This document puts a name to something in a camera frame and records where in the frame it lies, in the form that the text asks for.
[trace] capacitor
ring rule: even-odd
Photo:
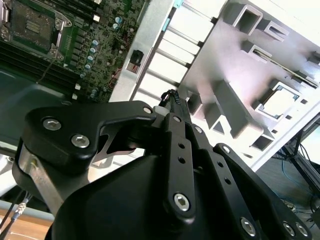
[[[93,40],[93,41],[92,41],[92,45],[93,45],[93,46],[98,46],[98,45],[99,45],[99,42],[98,42],[97,40]]]
[[[88,56],[86,59],[88,59],[88,61],[92,62],[95,58],[93,56]]]
[[[84,68],[87,69],[87,70],[91,69],[91,64],[86,64],[86,65],[84,66]]]
[[[97,52],[97,49],[95,49],[94,47],[91,47],[91,48],[90,48],[90,52],[93,53],[93,54],[95,54],[95,53]]]
[[[119,25],[118,25],[117,23],[114,23],[114,24],[112,25],[112,27],[113,27],[114,30],[119,29]]]
[[[114,20],[115,20],[115,22],[116,22],[117,24],[122,23],[122,17],[120,17],[120,16],[117,16]]]

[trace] small black component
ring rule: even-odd
[[[101,25],[105,25],[107,23],[107,18],[105,17],[105,16],[102,16],[101,18],[100,18],[100,24]]]
[[[78,59],[79,59],[79,57],[77,55],[74,55],[74,54],[72,55],[71,58],[72,58],[72,60],[75,60],[75,61],[78,61]]]
[[[130,63],[140,67],[143,57],[144,57],[144,53],[142,51],[133,50],[133,53],[130,58]]]
[[[104,11],[103,11],[101,8],[98,8],[98,7],[97,7],[95,11],[96,11],[96,13],[97,13],[98,15],[101,15],[101,16],[102,16],[102,15],[104,14]]]
[[[80,55],[80,50],[78,50],[78,49],[73,49],[73,54]]]
[[[77,63],[75,61],[70,61],[70,65],[75,67],[75,66],[77,66]]]
[[[84,40],[85,39],[82,36],[79,36],[79,35],[76,36],[76,39],[75,39],[76,42],[81,43],[81,44],[84,42]]]
[[[109,5],[105,5],[103,8],[103,11],[105,14],[108,14],[110,12],[110,6]]]
[[[117,50],[119,48],[119,41],[114,39],[112,44],[112,50]]]
[[[81,49],[81,44],[80,43],[78,43],[78,42],[76,42],[75,44],[74,44],[74,48],[75,49]]]
[[[78,35],[81,36],[81,37],[84,37],[86,35],[86,31],[84,31],[82,29],[79,29],[78,30]]]

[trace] blue cable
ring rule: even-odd
[[[302,190],[304,190],[306,193],[308,193],[311,196],[314,196],[311,192],[305,190],[305,188],[303,186],[301,186],[299,183],[297,183],[295,180],[293,180],[291,177],[289,177],[286,173],[285,170],[285,162],[282,160],[281,163],[281,169],[282,169],[282,173],[286,176],[287,179],[289,179],[291,182],[293,182],[295,185],[297,185],[299,188],[301,188]]]

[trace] metal rod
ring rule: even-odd
[[[167,78],[166,76],[163,76],[163,75],[161,75],[160,73],[157,73],[157,72],[155,72],[155,71],[153,71],[153,70],[151,70],[151,69],[148,69],[148,70],[146,71],[146,73],[147,73],[147,74],[150,74],[151,76],[153,76],[153,77],[155,77],[155,78],[158,78],[158,79],[160,79],[160,80],[162,80],[162,81],[164,81],[164,82],[166,82],[166,83],[168,83],[168,84],[170,84],[170,85],[173,85],[173,86],[175,86],[176,88],[178,88],[178,87],[180,86],[180,84],[179,84],[178,82],[173,81],[172,79]]]
[[[293,152],[293,156],[296,156],[298,154],[298,150],[299,150],[299,145],[301,143],[301,138],[302,138],[302,134],[303,134],[303,130],[301,130],[298,133],[298,136],[296,138],[296,143],[295,143],[295,148],[294,148],[294,152]]]
[[[179,32],[178,30],[172,28],[171,26],[168,26],[168,27],[167,27],[167,31],[170,31],[170,32],[178,35],[179,37],[181,37],[181,38],[189,41],[190,43],[193,43],[194,45],[197,45],[197,46],[198,46],[198,43],[199,43],[198,41],[192,39],[191,37],[189,37],[189,36],[187,36],[187,35],[185,35],[185,34],[183,34],[182,32]]]
[[[283,70],[289,72],[290,74],[292,74],[293,76],[299,78],[300,80],[302,80],[303,82],[307,83],[308,85],[311,85],[312,87],[318,88],[318,86],[317,86],[315,83],[313,83],[313,82],[305,79],[304,77],[296,74],[295,72],[291,71],[289,68],[281,65],[280,63],[276,62],[275,60],[272,60],[270,57],[268,57],[267,55],[263,54],[262,52],[260,52],[260,51],[258,51],[258,50],[254,50],[253,52],[254,52],[255,54],[258,54],[261,58],[263,58],[263,59],[265,59],[265,60],[267,60],[267,61],[270,61],[271,63],[279,66],[279,67],[282,68]]]
[[[189,11],[197,14],[198,16],[200,16],[201,18],[203,18],[209,22],[211,22],[211,20],[212,20],[210,17],[208,17],[208,16],[204,15],[202,12],[199,12],[198,10],[194,9],[192,6],[186,4],[185,2],[182,3],[182,7],[188,9]]]
[[[177,58],[175,56],[172,56],[171,54],[169,54],[169,53],[167,53],[167,52],[165,52],[165,51],[163,51],[161,49],[157,49],[156,52],[158,54],[160,54],[160,55],[162,55],[162,56],[164,56],[164,57],[176,62],[177,64],[180,64],[180,65],[184,66],[184,67],[186,67],[186,65],[187,65],[187,63],[185,61],[182,61],[179,58]]]
[[[172,42],[172,41],[170,41],[170,40],[168,40],[168,39],[163,39],[162,41],[166,41],[166,42],[168,42],[168,43],[171,43],[171,44],[174,45],[175,47],[177,47],[177,48],[179,48],[179,49],[181,49],[181,50],[183,50],[183,51],[185,51],[185,52],[187,52],[187,53],[195,56],[192,52],[189,52],[188,50],[182,48],[181,46],[175,44],[174,42]]]
[[[148,96],[150,98],[153,98],[154,100],[157,100],[159,102],[161,101],[161,97],[156,96],[156,95],[152,94],[151,92],[148,92],[148,91],[146,91],[146,90],[144,90],[142,88],[139,88],[137,92],[141,93],[141,94],[144,94],[144,95],[146,95],[146,96]]]

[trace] green circuit board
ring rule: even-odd
[[[78,74],[83,102],[107,102],[139,27],[145,0],[11,0],[8,37]]]

